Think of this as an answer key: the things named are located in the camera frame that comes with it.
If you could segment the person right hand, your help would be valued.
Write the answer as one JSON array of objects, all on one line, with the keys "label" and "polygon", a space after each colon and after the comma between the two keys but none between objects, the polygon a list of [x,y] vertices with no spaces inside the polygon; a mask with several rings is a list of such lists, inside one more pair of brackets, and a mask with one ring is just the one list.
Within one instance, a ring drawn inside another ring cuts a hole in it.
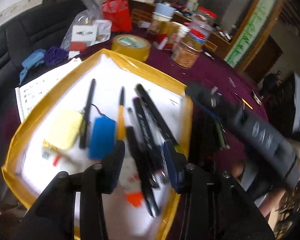
[{"label": "person right hand", "polygon": [[230,173],[239,183],[248,184],[256,177],[256,167],[250,161],[241,160],[232,165]]}]

